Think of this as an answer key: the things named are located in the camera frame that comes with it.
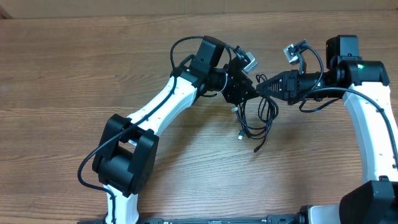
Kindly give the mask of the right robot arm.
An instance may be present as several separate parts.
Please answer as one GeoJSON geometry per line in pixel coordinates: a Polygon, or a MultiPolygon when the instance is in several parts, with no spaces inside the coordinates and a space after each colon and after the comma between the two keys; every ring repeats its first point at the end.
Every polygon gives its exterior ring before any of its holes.
{"type": "Polygon", "coordinates": [[[281,72],[256,89],[290,105],[343,100],[358,140],[363,183],[337,204],[304,207],[300,222],[397,223],[397,125],[384,64],[360,57],[356,35],[337,35],[326,42],[326,65],[307,73],[302,55],[307,49],[304,40],[288,45],[289,63],[300,68],[281,72]]]}

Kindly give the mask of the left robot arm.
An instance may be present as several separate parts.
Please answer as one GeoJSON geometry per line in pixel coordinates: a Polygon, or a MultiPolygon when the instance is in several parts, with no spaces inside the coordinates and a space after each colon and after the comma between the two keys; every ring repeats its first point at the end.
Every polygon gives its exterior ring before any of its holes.
{"type": "Polygon", "coordinates": [[[166,86],[148,104],[127,117],[108,119],[92,163],[108,196],[105,223],[137,223],[138,194],[153,171],[160,135],[208,91],[235,105],[256,97],[247,77],[256,66],[241,47],[202,36],[197,53],[172,64],[166,86]]]}

